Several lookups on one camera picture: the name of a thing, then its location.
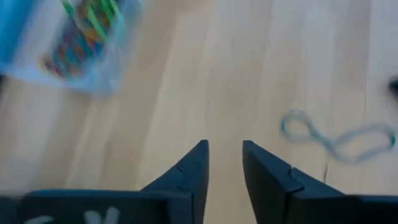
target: wooden floor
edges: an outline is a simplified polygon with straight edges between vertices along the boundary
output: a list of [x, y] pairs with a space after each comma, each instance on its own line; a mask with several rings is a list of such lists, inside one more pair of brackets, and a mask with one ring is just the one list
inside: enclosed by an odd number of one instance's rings
[[[289, 109], [336, 136], [398, 127], [396, 0], [148, 0], [134, 60], [109, 98], [10, 80], [0, 189], [140, 189], [210, 141], [206, 223], [254, 223], [243, 139], [345, 193], [398, 194], [398, 152], [356, 166], [280, 135]], [[359, 152], [379, 137], [360, 138]]]

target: clear plastic bag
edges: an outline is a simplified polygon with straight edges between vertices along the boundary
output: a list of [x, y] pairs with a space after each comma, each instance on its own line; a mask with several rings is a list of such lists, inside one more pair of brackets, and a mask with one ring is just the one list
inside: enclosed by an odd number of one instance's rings
[[53, 50], [68, 15], [60, 1], [40, 0], [32, 10], [21, 34], [14, 59], [0, 65], [4, 74], [30, 82], [73, 88], [94, 95], [116, 91], [132, 57], [140, 18], [140, 0], [120, 0], [123, 22], [111, 27], [104, 52], [84, 67], [82, 76], [65, 80], [49, 74], [40, 66], [43, 55]]

